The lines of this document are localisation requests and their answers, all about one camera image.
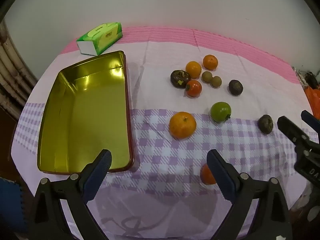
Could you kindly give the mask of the dark passion fruit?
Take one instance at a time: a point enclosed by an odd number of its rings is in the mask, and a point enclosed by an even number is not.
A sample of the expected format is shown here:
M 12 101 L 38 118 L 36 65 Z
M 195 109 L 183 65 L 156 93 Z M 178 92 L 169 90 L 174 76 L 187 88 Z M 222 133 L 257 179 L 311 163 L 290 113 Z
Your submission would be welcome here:
M 258 128 L 263 134 L 270 134 L 273 130 L 273 120 L 271 116 L 267 114 L 261 116 L 258 120 Z
M 228 84 L 228 89 L 233 96 L 239 96 L 243 92 L 243 85 L 238 80 L 231 80 Z

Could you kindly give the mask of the brown longan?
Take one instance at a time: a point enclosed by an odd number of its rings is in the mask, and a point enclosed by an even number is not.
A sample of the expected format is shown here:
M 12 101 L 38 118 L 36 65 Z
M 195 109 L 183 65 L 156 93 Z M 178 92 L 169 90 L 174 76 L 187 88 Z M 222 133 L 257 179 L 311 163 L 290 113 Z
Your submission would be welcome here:
M 211 72 L 205 71 L 205 72 L 202 73 L 201 79 L 202 79 L 203 82 L 211 83 L 212 78 L 213 78 L 213 75 L 212 75 Z
M 213 88 L 219 88 L 222 85 L 221 77 L 219 76 L 212 77 L 210 84 Z

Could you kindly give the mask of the small red tomato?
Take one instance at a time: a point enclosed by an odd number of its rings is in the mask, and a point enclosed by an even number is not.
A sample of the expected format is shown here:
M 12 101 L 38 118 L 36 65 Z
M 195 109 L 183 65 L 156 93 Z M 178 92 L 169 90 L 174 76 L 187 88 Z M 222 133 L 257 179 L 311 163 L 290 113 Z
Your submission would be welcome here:
M 197 80 L 190 80 L 186 84 L 185 91 L 188 96 L 196 98 L 202 92 L 202 85 Z

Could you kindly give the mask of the large orange mandarin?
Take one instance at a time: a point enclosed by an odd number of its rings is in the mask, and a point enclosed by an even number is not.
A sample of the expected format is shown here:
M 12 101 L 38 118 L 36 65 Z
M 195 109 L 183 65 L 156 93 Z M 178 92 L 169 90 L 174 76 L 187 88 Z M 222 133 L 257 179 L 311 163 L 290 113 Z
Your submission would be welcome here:
M 178 112 L 169 121 L 169 132 L 175 139 L 190 137 L 196 131 L 196 128 L 195 118 L 187 112 Z

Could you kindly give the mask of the yellow-orange mandarin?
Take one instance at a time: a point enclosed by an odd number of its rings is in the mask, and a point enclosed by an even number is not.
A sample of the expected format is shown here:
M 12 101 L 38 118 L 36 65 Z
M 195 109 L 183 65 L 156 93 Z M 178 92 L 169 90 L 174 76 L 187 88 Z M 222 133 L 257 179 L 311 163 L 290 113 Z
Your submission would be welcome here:
M 192 79 L 198 79 L 202 72 L 202 68 L 198 62 L 190 61 L 187 63 L 185 71 L 190 75 Z

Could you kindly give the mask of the dark mangosteen with calyx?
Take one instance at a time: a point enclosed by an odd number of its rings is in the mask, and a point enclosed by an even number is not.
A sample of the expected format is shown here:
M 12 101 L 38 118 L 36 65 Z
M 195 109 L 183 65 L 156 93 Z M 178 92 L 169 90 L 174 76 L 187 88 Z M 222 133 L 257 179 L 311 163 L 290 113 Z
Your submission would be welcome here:
M 170 74 L 171 84 L 176 88 L 185 89 L 190 80 L 190 75 L 184 70 L 175 70 Z

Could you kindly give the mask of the orange bag at edge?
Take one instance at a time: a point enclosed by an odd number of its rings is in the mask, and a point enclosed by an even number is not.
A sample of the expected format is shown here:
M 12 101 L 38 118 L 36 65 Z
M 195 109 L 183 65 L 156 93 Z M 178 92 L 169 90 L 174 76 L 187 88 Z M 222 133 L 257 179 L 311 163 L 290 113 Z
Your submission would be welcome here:
M 320 96 L 319 96 L 320 90 L 312 89 L 310 86 L 307 86 L 304 88 L 304 92 L 308 99 L 313 116 L 317 120 L 320 120 Z

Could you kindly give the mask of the gold rectangular tin tray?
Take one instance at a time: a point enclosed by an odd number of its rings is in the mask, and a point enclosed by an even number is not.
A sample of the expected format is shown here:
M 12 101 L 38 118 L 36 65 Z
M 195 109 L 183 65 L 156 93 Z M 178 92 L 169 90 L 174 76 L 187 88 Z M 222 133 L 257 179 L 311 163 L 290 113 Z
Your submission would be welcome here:
M 121 50 L 61 70 L 42 116 L 37 166 L 44 173 L 73 174 L 102 150 L 111 172 L 129 170 L 135 159 L 126 56 Z

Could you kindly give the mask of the pink purple checked tablecloth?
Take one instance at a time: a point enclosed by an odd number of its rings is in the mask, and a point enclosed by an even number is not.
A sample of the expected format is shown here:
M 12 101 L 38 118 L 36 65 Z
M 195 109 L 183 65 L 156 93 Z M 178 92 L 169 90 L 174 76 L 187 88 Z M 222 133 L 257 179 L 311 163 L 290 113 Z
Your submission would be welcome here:
M 292 206 L 307 181 L 294 168 L 294 145 L 278 127 L 301 120 L 310 105 L 294 70 L 245 43 L 204 31 L 126 28 L 107 63 L 84 66 L 68 46 L 39 79 L 22 111 L 11 148 L 32 193 L 43 177 L 63 180 L 103 149 L 113 164 L 133 152 L 134 165 L 104 179 L 88 207 L 111 239 L 207 239 L 230 202 L 200 179 L 209 150 L 238 172 L 279 180 Z

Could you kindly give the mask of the green tissue box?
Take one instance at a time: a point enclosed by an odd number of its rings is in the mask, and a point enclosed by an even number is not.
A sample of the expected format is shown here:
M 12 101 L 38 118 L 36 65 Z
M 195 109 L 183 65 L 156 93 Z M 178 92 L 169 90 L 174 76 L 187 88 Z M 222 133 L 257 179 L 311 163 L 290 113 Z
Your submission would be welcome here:
M 77 39 L 81 54 L 98 56 L 122 38 L 120 22 L 103 23 Z

